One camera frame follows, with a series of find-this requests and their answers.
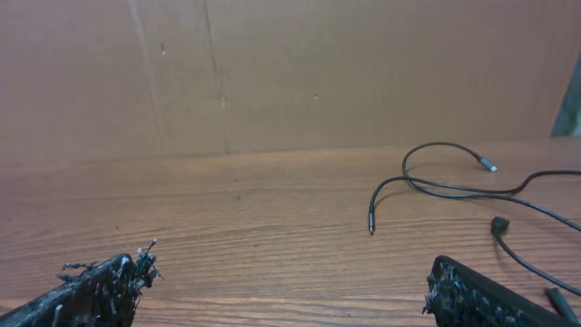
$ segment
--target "black wire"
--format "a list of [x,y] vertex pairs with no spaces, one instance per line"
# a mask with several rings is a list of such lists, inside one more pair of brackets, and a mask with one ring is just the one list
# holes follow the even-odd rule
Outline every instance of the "black wire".
[[[567,175],[581,175],[581,171],[577,171],[577,170],[557,170],[557,171],[543,171],[543,172],[537,172],[537,173],[532,173],[530,174],[519,186],[512,188],[512,189],[506,189],[506,190],[490,190],[490,189],[478,189],[478,188],[470,188],[470,187],[466,187],[463,185],[455,185],[455,184],[449,184],[449,183],[438,183],[438,182],[431,182],[431,181],[426,181],[426,180],[422,180],[419,178],[415,178],[415,177],[411,177],[409,175],[408,172],[408,168],[407,168],[407,163],[408,163],[408,159],[409,157],[415,153],[417,150],[428,147],[428,146],[432,146],[432,145],[445,145],[445,146],[452,146],[452,147],[456,147],[460,150],[464,150],[465,152],[471,154],[476,160],[478,160],[479,162],[481,162],[482,164],[484,160],[486,160],[486,158],[484,158],[483,156],[480,156],[479,154],[475,153],[474,151],[468,149],[465,146],[459,145],[459,144],[452,144],[452,143],[447,143],[447,142],[433,142],[433,143],[428,143],[428,144],[423,144],[420,145],[418,147],[415,147],[414,149],[412,149],[411,151],[409,151],[406,156],[403,159],[403,162],[401,164],[401,168],[402,168],[402,172],[403,172],[403,176],[398,176],[398,177],[392,177],[389,178],[385,181],[383,181],[375,190],[375,192],[373,193],[373,195],[371,196],[371,202],[369,204],[369,232],[371,234],[374,234],[375,232],[375,202],[377,199],[377,196],[379,194],[379,191],[381,191],[381,189],[387,185],[388,183],[394,182],[394,181],[408,181],[410,184],[412,184],[415,188],[417,188],[418,190],[420,190],[423,193],[429,194],[429,195],[433,195],[433,196],[437,196],[437,197],[442,197],[442,198],[446,198],[446,199],[496,199],[496,200],[504,200],[504,201],[510,201],[512,203],[518,203],[521,205],[525,205],[526,207],[529,207],[531,209],[535,209],[541,213],[545,213],[555,219],[557,219],[558,221],[560,221],[561,223],[566,224],[567,226],[581,232],[581,226],[571,222],[570,220],[568,220],[565,217],[562,217],[561,215],[554,213],[546,208],[543,208],[539,205],[533,204],[533,203],[528,203],[526,201],[514,198],[512,196],[509,195],[514,195],[517,194],[519,192],[521,192],[522,190],[524,190],[527,185],[535,178],[540,177],[540,176],[546,176],[546,175],[555,175],[555,174],[567,174]],[[441,187],[441,188],[446,188],[446,189],[454,189],[454,190],[460,190],[463,192],[469,192],[468,194],[458,194],[458,193],[442,193],[442,192],[435,192],[432,190],[428,190],[425,187],[422,186],[422,184],[426,184],[426,185],[431,185],[431,186],[436,186],[436,187]],[[557,278],[552,277],[551,275],[547,274],[546,272],[543,272],[541,270],[539,270],[538,268],[535,268],[534,266],[532,266],[531,264],[525,262],[522,258],[518,257],[512,250],[510,250],[508,248],[508,246],[502,241],[502,238],[500,236],[500,233],[493,231],[493,234],[495,236],[495,239],[497,240],[497,242],[500,244],[500,246],[513,258],[515,259],[519,264],[521,264],[522,266],[524,266],[525,268],[527,268],[529,271],[536,273],[537,275],[547,279],[548,281],[559,285],[561,287],[563,287],[564,289],[574,293],[575,295],[579,295],[581,296],[581,291],[579,291],[578,289],[559,281]]]
[[535,266],[533,266],[530,263],[527,263],[523,258],[519,257],[514,251],[510,250],[508,245],[502,240],[502,235],[500,235],[500,233],[498,231],[495,231],[492,234],[494,235],[494,238],[497,240],[500,247],[502,247],[502,249],[506,253],[508,253],[508,255],[510,255],[513,259],[515,259],[515,261],[517,263],[519,263],[521,266],[523,266],[523,267],[527,268],[529,271],[536,273],[537,275],[545,278],[546,280],[552,282],[553,284],[561,286],[562,288],[570,291],[574,295],[581,296],[581,290],[567,284],[566,282],[561,282],[560,280],[551,276],[550,274],[543,272],[542,270],[536,268]]

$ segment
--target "wood grain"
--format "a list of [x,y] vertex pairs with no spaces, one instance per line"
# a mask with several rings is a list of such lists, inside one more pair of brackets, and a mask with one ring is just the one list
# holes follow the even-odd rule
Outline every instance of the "wood grain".
[[[367,232],[369,197],[400,174],[410,147],[13,166],[0,172],[0,312],[55,287],[68,261],[135,253],[152,238],[166,281],[145,291],[143,326],[433,326],[422,315],[434,258],[449,255],[534,302],[545,283],[499,250],[581,284],[577,233],[512,203],[450,201],[394,183]],[[473,144],[484,172],[454,149],[426,149],[427,179],[509,187],[545,169],[581,166],[581,140]],[[581,179],[551,176],[519,197],[581,223]],[[575,311],[581,301],[566,294]]]

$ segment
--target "cable connector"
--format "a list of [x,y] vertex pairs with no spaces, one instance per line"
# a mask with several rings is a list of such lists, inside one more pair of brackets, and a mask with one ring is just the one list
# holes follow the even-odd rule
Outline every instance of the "cable connector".
[[496,216],[490,223],[490,232],[492,234],[502,234],[507,231],[509,224],[510,221],[507,218]]
[[495,173],[498,170],[498,168],[492,162],[490,162],[490,160],[483,156],[478,159],[478,162],[485,166],[492,173]]
[[371,236],[375,233],[375,214],[369,210],[369,233]]

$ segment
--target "black cable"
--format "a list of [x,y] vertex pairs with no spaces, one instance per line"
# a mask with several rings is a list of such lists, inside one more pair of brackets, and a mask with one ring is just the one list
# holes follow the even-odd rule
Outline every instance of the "black cable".
[[563,293],[561,293],[561,291],[559,291],[559,289],[556,287],[556,285],[549,282],[548,286],[545,289],[545,295],[551,302],[551,305],[553,305],[555,311],[557,311],[563,318],[569,320],[575,326],[581,325],[581,323],[579,323],[579,320],[577,319],[577,316],[575,315],[575,312],[573,311],[569,303],[566,301],[566,298],[565,296],[563,296]]
[[[379,191],[381,191],[381,189],[388,183],[394,182],[394,181],[408,181],[410,184],[412,184],[415,188],[417,188],[418,190],[420,190],[423,193],[426,194],[430,194],[433,196],[437,196],[437,197],[442,197],[442,198],[447,198],[447,199],[497,199],[497,200],[504,200],[504,201],[510,201],[512,203],[518,203],[518,204],[522,204],[525,205],[531,209],[535,209],[541,213],[545,213],[555,219],[557,219],[558,221],[560,221],[561,223],[566,224],[567,226],[581,232],[581,226],[573,223],[571,221],[569,221],[567,218],[560,216],[557,213],[554,213],[548,209],[545,209],[539,205],[533,204],[533,203],[528,203],[526,201],[523,200],[519,200],[517,198],[514,198],[512,196],[509,195],[514,195],[517,194],[519,192],[521,192],[522,190],[525,189],[525,187],[527,187],[527,185],[535,178],[540,177],[540,176],[545,176],[545,175],[554,175],[554,174],[572,174],[572,175],[581,175],[581,171],[577,171],[577,170],[561,170],[561,171],[543,171],[543,172],[537,172],[537,173],[532,173],[530,174],[524,181],[523,183],[521,183],[519,186],[512,188],[512,189],[506,189],[506,190],[490,190],[490,189],[478,189],[478,188],[470,188],[470,187],[466,187],[463,185],[455,185],[455,184],[448,184],[448,183],[437,183],[437,182],[431,182],[431,181],[426,181],[426,180],[422,180],[419,178],[415,178],[415,177],[411,177],[409,175],[408,172],[408,168],[407,168],[407,163],[408,163],[408,159],[409,157],[415,153],[417,150],[425,148],[427,146],[432,146],[432,145],[445,145],[445,146],[453,146],[456,147],[460,150],[464,150],[466,152],[468,152],[469,154],[471,154],[480,164],[482,164],[483,166],[485,166],[488,170],[490,170],[491,172],[495,172],[497,170],[496,166],[494,164],[492,164],[487,158],[485,158],[484,156],[481,156],[477,153],[475,153],[474,151],[468,149],[465,146],[459,145],[459,144],[452,144],[452,143],[447,143],[447,142],[433,142],[433,143],[428,143],[428,144],[423,144],[420,145],[414,149],[412,149],[411,151],[409,151],[406,156],[403,159],[401,168],[403,171],[403,176],[398,176],[398,177],[392,177],[389,178],[385,181],[383,181],[375,190],[375,192],[373,193],[373,195],[371,196],[371,202],[369,204],[369,232],[371,233],[371,235],[373,235],[375,233],[375,201],[376,198],[379,194]],[[426,184],[426,185],[431,185],[431,186],[436,186],[436,187],[441,187],[441,188],[446,188],[446,189],[454,189],[454,190],[459,190],[459,191],[463,191],[463,192],[469,192],[468,194],[458,194],[458,193],[442,193],[442,192],[435,192],[432,190],[428,190],[426,189],[424,186],[422,186],[422,184]],[[522,266],[524,266],[525,268],[527,268],[529,271],[536,273],[537,275],[541,276],[542,278],[545,278],[546,280],[559,285],[561,287],[563,287],[564,289],[574,293],[575,295],[579,295],[581,296],[581,291],[579,291],[578,289],[574,288],[573,286],[570,286],[564,282],[559,281],[557,278],[552,277],[551,275],[547,274],[546,272],[543,272],[537,268],[535,268],[534,266],[532,266],[531,264],[525,262],[522,258],[518,257],[512,250],[510,250],[510,248],[508,248],[508,246],[502,241],[502,237],[501,234],[504,232],[504,230],[506,230],[506,228],[504,230],[497,230],[495,231],[494,228],[494,222],[495,220],[493,220],[493,229],[491,230],[491,232],[493,233],[493,235],[495,236],[495,239],[497,240],[497,242],[500,244],[500,246],[513,258],[515,259],[519,264],[521,264]]]
[[529,271],[536,273],[537,275],[545,278],[546,280],[552,282],[555,285],[561,286],[562,288],[570,291],[574,295],[581,296],[581,290],[567,284],[566,282],[561,282],[557,278],[551,276],[550,274],[543,272],[542,270],[536,268],[530,263],[527,263],[523,258],[519,257],[514,251],[510,250],[508,245],[502,240],[502,233],[508,228],[509,221],[502,217],[495,217],[492,220],[492,228],[490,231],[492,235],[494,235],[495,240],[497,240],[498,245],[502,247],[502,249],[508,253],[517,263],[521,266],[527,268]]

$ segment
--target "cardboard wall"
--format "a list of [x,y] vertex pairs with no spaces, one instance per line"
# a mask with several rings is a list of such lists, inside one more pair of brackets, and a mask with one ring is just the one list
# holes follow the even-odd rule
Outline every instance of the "cardboard wall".
[[548,137],[581,3],[0,2],[0,164]]

